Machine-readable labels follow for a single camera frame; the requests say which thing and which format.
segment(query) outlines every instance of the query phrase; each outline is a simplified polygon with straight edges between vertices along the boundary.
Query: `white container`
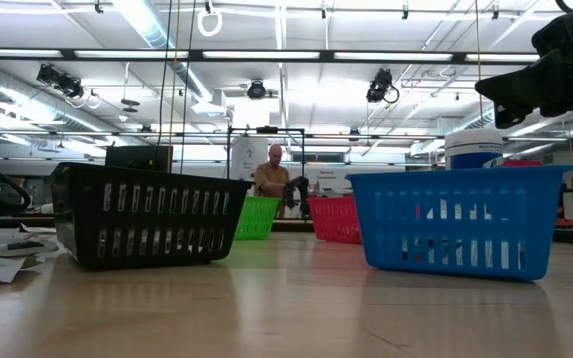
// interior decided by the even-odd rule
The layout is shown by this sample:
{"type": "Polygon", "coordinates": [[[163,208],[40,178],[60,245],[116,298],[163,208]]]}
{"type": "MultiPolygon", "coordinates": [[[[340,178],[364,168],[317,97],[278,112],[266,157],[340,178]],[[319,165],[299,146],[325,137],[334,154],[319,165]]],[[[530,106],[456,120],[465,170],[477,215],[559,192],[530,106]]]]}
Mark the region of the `white container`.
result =
{"type": "Polygon", "coordinates": [[[447,135],[445,142],[446,169],[483,168],[503,155],[503,138],[493,128],[461,130],[447,135]]]}

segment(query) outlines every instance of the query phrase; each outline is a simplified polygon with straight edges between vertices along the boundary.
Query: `basket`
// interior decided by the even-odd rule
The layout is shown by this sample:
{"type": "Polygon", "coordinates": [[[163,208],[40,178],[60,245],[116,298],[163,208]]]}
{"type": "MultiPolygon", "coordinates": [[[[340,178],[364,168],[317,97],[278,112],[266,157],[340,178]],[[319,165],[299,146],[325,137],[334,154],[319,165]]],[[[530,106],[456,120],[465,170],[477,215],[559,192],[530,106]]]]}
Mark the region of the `basket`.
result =
{"type": "Polygon", "coordinates": [[[340,243],[362,243],[353,197],[310,198],[308,204],[318,239],[340,243]]]}
{"type": "Polygon", "coordinates": [[[251,183],[61,163],[51,174],[57,237],[88,269],[224,258],[251,183]]]}
{"type": "Polygon", "coordinates": [[[234,239],[266,239],[274,223],[280,199],[248,196],[240,214],[234,239]]]}
{"type": "Polygon", "coordinates": [[[571,166],[350,176],[366,260],[412,272],[545,277],[571,166]]]}

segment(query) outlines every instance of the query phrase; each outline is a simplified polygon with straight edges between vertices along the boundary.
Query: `brown shirt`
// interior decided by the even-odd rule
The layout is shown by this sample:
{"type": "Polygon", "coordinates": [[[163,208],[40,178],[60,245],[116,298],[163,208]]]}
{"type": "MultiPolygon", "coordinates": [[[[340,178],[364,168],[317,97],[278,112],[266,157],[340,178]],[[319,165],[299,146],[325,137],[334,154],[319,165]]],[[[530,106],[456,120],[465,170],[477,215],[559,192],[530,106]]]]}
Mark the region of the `brown shirt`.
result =
{"type": "Polygon", "coordinates": [[[254,182],[256,183],[254,195],[269,197],[271,195],[263,193],[262,189],[260,189],[263,184],[266,182],[286,184],[289,180],[288,170],[286,168],[280,166],[274,167],[269,164],[269,162],[260,164],[254,173],[254,182]]]}

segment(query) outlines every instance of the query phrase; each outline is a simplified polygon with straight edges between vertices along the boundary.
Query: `black basket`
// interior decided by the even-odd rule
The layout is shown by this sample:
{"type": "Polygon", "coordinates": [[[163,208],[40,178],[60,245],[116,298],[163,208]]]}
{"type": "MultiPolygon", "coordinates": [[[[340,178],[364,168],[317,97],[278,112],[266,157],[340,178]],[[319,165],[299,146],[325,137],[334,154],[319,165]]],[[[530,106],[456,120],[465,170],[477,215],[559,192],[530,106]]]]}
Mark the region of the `black basket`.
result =
{"type": "Polygon", "coordinates": [[[250,182],[61,163],[57,237],[89,269],[187,265],[231,249],[250,182]]]}

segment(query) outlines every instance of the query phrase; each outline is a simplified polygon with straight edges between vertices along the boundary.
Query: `wooden table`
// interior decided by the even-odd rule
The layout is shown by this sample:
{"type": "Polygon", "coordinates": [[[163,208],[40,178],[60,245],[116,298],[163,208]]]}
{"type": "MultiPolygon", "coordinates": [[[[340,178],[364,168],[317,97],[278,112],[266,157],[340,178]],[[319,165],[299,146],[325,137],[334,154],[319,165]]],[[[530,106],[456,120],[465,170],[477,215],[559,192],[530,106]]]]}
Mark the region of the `wooden table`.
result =
{"type": "Polygon", "coordinates": [[[202,267],[0,284],[0,357],[573,357],[573,245],[538,284],[379,271],[312,234],[236,242],[202,267]]]}

